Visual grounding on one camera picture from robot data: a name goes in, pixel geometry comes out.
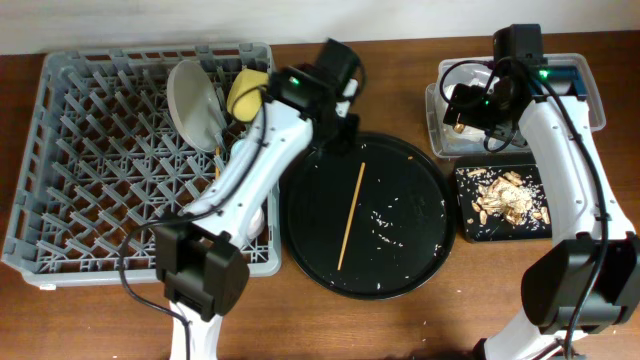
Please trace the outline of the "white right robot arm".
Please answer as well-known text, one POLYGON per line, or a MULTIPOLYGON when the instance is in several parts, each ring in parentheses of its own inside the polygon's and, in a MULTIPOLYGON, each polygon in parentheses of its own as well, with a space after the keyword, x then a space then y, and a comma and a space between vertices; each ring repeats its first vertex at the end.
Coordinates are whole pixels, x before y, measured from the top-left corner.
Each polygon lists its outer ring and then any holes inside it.
POLYGON ((548 54, 537 24, 493 36, 477 64, 483 85, 441 90, 443 120, 530 149, 551 217, 551 250, 521 282, 522 307, 480 340, 481 359, 575 357, 573 344, 627 322, 639 303, 639 238, 609 185, 591 131, 602 111, 593 75, 578 54, 548 54))

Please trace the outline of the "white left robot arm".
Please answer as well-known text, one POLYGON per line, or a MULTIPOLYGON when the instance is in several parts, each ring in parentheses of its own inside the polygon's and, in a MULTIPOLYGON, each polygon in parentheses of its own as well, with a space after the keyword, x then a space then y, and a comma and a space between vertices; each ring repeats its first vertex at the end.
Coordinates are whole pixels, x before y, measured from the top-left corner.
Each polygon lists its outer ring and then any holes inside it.
POLYGON ((132 229, 129 243, 150 231, 155 239, 156 277, 169 304, 138 295, 125 273, 125 291, 137 302, 173 320, 173 359, 213 359, 223 317, 246 288, 250 269, 241 246, 252 218, 289 165, 309 147, 345 151, 359 118, 349 107, 366 84, 366 70, 348 45, 327 40, 312 64, 285 67, 267 84, 252 87, 259 109, 241 149, 219 179, 182 214, 171 212, 132 229))

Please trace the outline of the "wooden chopstick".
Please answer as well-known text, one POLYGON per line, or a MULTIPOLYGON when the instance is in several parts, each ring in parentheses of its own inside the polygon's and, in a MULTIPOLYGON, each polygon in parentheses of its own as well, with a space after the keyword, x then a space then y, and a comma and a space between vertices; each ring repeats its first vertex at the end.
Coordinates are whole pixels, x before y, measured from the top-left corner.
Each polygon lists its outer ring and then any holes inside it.
POLYGON ((221 169, 220 169, 220 147, 216 147, 214 151, 214 163, 215 163, 215 180, 217 181, 220 177, 221 169))
POLYGON ((354 192, 353 192, 353 196, 352 196, 350 210, 349 210, 349 213, 348 213, 347 223, 346 223, 346 226, 345 226, 345 231, 344 231, 342 245, 341 245, 341 251, 340 251, 338 264, 337 264, 337 271, 341 271, 342 267, 343 267, 346 248, 347 248, 348 241, 349 241, 349 236, 350 236, 350 232, 351 232, 351 228, 352 228, 354 214, 355 214, 355 211, 356 211, 356 207, 358 205, 358 197, 359 197, 361 184, 362 184, 362 179, 364 177, 365 170, 366 170, 366 163, 362 162, 361 165, 360 165, 360 168, 359 168, 359 173, 358 173, 358 177, 357 177, 356 184, 355 184, 355 187, 354 187, 354 192))

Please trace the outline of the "gold snack wrapper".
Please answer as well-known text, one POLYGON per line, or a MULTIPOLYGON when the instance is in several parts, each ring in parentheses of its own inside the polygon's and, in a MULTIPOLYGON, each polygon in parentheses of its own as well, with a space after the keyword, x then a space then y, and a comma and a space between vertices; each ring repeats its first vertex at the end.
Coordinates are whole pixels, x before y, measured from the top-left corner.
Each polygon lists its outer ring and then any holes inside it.
POLYGON ((453 127, 453 131, 454 131, 455 133, 459 133, 459 134, 461 134, 461 133, 464 131, 464 129, 465 129, 465 125, 464 125, 464 124, 456 124, 456 125, 453 127))

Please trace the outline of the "pink plastic cup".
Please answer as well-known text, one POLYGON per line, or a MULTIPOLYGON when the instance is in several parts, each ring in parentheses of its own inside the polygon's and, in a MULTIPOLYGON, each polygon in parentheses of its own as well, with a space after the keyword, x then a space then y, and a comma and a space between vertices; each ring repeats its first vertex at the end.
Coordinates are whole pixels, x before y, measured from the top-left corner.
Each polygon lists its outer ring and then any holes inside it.
POLYGON ((248 223, 246 235, 249 241, 258 238, 261 235, 265 227, 265 222, 266 216, 264 210, 259 207, 248 223))

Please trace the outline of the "blue plastic cup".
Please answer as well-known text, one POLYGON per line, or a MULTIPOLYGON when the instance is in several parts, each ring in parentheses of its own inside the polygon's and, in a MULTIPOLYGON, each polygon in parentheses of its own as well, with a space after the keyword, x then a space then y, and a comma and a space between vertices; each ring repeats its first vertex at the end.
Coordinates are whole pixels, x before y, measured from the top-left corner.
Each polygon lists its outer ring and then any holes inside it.
POLYGON ((230 157, 233 158, 240 153, 242 148, 244 147, 245 140, 237 140, 231 147, 230 157))

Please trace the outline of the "food scraps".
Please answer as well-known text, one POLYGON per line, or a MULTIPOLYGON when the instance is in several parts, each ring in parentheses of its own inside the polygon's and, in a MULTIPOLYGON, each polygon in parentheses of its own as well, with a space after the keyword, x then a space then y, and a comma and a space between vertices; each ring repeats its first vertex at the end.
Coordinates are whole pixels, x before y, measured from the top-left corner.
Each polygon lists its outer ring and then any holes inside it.
POLYGON ((513 228, 526 226, 537 229, 551 225, 543 185, 535 183, 531 175, 513 170, 496 171, 488 168, 460 170, 463 189, 469 190, 474 217, 468 224, 486 226, 490 219, 506 221, 513 228))

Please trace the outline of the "yellow bowl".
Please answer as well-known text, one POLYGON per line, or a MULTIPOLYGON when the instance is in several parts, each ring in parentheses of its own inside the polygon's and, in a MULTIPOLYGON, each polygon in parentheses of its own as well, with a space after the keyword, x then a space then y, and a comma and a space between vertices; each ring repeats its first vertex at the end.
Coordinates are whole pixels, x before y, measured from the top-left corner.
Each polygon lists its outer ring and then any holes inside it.
POLYGON ((227 111, 235 120, 250 123, 262 105, 261 88, 268 85, 265 72, 244 69, 235 78, 227 98, 227 111))

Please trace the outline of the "grey round plate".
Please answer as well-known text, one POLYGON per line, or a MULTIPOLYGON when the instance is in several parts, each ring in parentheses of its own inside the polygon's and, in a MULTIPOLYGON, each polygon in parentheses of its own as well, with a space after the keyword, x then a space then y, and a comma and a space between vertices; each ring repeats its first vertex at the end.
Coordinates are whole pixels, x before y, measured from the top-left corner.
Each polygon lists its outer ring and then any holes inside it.
POLYGON ((196 62, 183 60, 169 74, 167 101, 174 127, 184 141, 202 152, 213 152, 222 144, 226 120, 216 88, 196 62))

